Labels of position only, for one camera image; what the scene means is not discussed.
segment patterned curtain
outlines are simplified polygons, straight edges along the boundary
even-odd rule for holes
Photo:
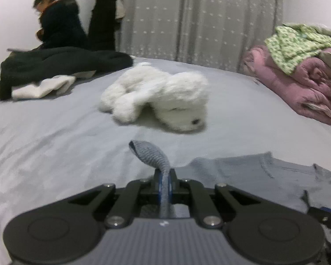
[[[282,23],[283,0],[124,0],[121,51],[238,71]]]

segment green blanket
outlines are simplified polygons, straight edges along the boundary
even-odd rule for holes
[[[265,43],[275,63],[290,75],[303,60],[331,47],[331,34],[316,26],[285,24]]]

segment black garment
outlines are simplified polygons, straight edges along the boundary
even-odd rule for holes
[[[88,38],[81,26],[80,18],[74,7],[66,6],[63,1],[50,5],[40,17],[44,34],[40,49],[54,47],[88,48]]]
[[[56,75],[96,70],[114,72],[132,66],[128,54],[90,51],[76,47],[15,53],[1,63],[0,100],[11,98],[11,87],[39,82]]]
[[[88,30],[91,50],[115,51],[117,0],[96,0]]]

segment mattress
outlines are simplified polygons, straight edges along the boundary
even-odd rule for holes
[[[254,78],[178,62],[136,60],[141,61],[170,73],[199,71],[208,78],[211,94],[203,130],[171,132],[150,109],[126,126],[99,112],[100,95],[124,70],[77,84],[58,98],[0,103],[0,265],[10,261],[2,232],[15,215],[102,183],[123,187],[152,175],[129,151],[131,139],[153,142],[174,167],[195,157],[271,151],[277,159],[317,163],[331,171],[331,126],[297,115]],[[201,174],[196,178],[201,181]]]

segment bed sheet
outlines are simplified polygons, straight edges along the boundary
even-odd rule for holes
[[[131,139],[158,145],[175,167],[195,157],[272,151],[281,160],[331,170],[331,126],[297,115],[254,78],[179,62],[136,60],[141,61],[170,73],[200,71],[208,78],[211,94],[202,131],[170,132],[150,109],[128,126],[99,112],[100,95],[124,70],[78,84],[55,99],[0,103],[0,265],[10,261],[2,231],[15,215],[102,183],[122,187],[151,175],[152,169],[129,151]]]

